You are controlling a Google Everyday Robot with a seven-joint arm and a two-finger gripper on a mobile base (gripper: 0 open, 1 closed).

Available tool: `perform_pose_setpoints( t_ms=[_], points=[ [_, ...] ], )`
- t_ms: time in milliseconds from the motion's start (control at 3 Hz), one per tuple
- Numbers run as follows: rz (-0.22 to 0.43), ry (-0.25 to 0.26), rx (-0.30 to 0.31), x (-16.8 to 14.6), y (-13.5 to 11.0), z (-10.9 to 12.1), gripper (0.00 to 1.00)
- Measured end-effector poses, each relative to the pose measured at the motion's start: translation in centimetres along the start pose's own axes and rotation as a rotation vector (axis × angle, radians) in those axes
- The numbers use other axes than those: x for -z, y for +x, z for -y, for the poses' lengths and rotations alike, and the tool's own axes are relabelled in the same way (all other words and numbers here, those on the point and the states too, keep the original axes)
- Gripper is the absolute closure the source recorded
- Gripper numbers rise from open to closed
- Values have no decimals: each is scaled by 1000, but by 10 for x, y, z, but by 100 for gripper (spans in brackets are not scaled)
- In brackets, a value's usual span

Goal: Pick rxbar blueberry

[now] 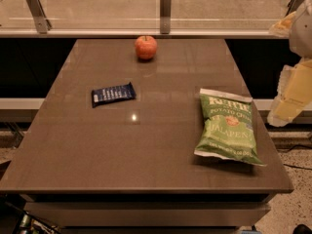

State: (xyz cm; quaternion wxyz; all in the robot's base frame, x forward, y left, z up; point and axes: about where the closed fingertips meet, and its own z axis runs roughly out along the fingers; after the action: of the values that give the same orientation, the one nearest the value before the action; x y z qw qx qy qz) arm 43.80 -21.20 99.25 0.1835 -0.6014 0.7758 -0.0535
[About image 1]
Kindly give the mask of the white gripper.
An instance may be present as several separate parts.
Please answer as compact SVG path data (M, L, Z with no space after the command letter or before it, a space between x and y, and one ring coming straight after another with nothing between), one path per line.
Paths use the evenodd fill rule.
M290 35L290 49L302 59L281 71L267 122L274 127L291 123L312 101L312 0L304 0L296 12L274 23L269 32L278 37Z

